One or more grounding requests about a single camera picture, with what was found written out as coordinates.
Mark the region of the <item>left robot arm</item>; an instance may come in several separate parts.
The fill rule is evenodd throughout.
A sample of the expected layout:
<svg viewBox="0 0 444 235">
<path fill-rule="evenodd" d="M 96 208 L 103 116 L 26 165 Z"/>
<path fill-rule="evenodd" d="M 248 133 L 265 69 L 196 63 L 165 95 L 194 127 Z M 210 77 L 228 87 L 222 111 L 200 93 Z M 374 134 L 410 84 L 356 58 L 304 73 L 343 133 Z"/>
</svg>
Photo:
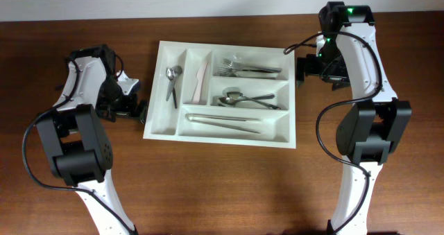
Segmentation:
<svg viewBox="0 0 444 235">
<path fill-rule="evenodd" d="M 140 81 L 129 78 L 123 60 L 106 44 L 72 51 L 58 101 L 31 123 L 37 128 L 51 173 L 61 191 L 79 195 L 100 234 L 136 234 L 112 180 L 112 145 L 102 121 L 145 123 L 148 103 L 139 100 Z"/>
</svg>

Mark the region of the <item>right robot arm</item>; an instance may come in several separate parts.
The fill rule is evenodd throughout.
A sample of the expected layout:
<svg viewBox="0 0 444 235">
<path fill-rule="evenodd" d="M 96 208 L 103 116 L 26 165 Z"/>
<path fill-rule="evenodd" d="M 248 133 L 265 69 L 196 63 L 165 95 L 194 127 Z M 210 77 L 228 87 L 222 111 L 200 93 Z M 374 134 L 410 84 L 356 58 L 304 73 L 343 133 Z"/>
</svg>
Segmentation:
<svg viewBox="0 0 444 235">
<path fill-rule="evenodd" d="M 298 58 L 296 80 L 317 76 L 334 90 L 350 87 L 352 98 L 327 106 L 350 105 L 336 129 L 343 165 L 339 199 L 327 234 L 367 234 L 367 215 L 377 176 L 397 148 L 411 118 L 411 105 L 399 100 L 384 72 L 369 6 L 329 1 L 318 14 L 321 31 L 312 36 L 316 53 Z"/>
</svg>

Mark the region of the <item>white plastic knife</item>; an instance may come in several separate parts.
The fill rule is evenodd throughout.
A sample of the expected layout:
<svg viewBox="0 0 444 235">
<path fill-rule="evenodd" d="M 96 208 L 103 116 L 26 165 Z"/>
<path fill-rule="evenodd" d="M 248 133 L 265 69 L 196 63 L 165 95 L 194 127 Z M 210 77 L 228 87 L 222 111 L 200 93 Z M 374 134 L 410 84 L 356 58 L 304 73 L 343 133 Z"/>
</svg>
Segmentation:
<svg viewBox="0 0 444 235">
<path fill-rule="evenodd" d="M 202 87 L 203 87 L 203 81 L 204 81 L 204 77 L 205 77 L 205 72 L 207 70 L 207 66 L 208 63 L 204 63 L 200 69 L 198 70 L 198 72 L 196 73 L 196 79 L 197 79 L 197 83 L 196 83 L 196 87 L 194 90 L 194 95 L 192 97 L 191 103 L 192 104 L 196 104 L 198 105 L 200 102 L 200 95 L 202 92 Z"/>
</svg>

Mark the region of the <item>metal knife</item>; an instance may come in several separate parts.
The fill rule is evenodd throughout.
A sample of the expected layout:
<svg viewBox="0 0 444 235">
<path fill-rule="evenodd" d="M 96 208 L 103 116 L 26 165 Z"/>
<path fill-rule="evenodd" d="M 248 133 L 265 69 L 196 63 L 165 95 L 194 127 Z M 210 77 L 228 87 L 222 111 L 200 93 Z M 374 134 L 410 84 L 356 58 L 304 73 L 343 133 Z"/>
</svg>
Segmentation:
<svg viewBox="0 0 444 235">
<path fill-rule="evenodd" d="M 228 128 L 228 129 L 238 130 L 238 131 L 243 131 L 243 132 L 261 134 L 260 131 L 248 129 L 248 128 L 243 128 L 243 127 L 239 127 L 239 126 L 235 126 L 235 125 L 226 125 L 226 124 L 220 124 L 220 123 L 212 123 L 212 122 L 205 122 L 205 121 L 193 121 L 193 120 L 190 120 L 190 122 L 204 124 L 204 125 L 212 125 L 212 126 L 216 126 L 216 127 L 220 127 L 220 128 Z"/>
<path fill-rule="evenodd" d="M 246 118 L 246 117 L 234 117 L 234 116 L 216 116 L 207 114 L 185 114 L 185 116 L 191 119 L 216 119 L 226 121 L 260 121 L 260 119 Z"/>
</svg>

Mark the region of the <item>small metal spoon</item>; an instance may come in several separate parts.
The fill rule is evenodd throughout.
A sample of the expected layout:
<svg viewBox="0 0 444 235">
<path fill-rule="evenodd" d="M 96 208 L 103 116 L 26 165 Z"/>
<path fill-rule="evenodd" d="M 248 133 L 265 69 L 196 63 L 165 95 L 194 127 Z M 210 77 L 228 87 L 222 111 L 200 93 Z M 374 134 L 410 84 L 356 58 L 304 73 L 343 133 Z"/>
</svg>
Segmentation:
<svg viewBox="0 0 444 235">
<path fill-rule="evenodd" d="M 183 68 L 180 65 L 169 67 L 166 69 L 166 77 L 169 80 L 169 85 L 166 92 L 166 101 L 168 101 L 172 95 L 177 79 L 183 73 Z"/>
<path fill-rule="evenodd" d="M 172 96 L 174 107 L 177 108 L 175 83 L 176 83 L 176 79 L 178 77 L 178 72 L 177 72 L 176 67 L 167 68 L 166 69 L 166 76 L 169 79 L 169 86 L 167 89 L 166 101 L 168 101 L 170 99 L 170 97 Z"/>
</svg>

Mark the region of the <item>white plastic cutlery tray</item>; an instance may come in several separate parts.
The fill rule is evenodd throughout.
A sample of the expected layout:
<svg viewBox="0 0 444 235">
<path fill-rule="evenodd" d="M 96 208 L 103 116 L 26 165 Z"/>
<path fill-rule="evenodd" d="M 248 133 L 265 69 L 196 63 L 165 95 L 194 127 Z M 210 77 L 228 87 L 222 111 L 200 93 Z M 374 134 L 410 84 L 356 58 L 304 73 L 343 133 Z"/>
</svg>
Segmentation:
<svg viewBox="0 0 444 235">
<path fill-rule="evenodd" d="M 281 68 L 275 80 L 217 76 L 217 67 L 228 67 L 222 59 L 234 62 Z M 208 63 L 203 81 L 200 102 L 192 104 L 197 79 L 196 73 Z M 173 97 L 166 101 L 169 80 L 166 70 L 180 65 L 183 73 L 175 84 L 177 108 Z M 223 143 L 275 148 L 296 147 L 296 96 L 295 65 L 293 54 L 285 55 L 282 49 L 252 46 L 228 46 L 161 41 L 159 44 L 153 86 L 148 106 L 143 137 L 169 141 Z M 274 94 L 264 100 L 280 107 L 268 109 L 251 101 L 237 103 L 234 107 L 213 104 L 228 87 L 238 87 L 248 97 Z M 261 134 L 192 123 L 185 114 L 207 114 L 260 119 L 260 121 L 226 121 L 216 119 L 191 119 L 260 131 Z"/>
</svg>

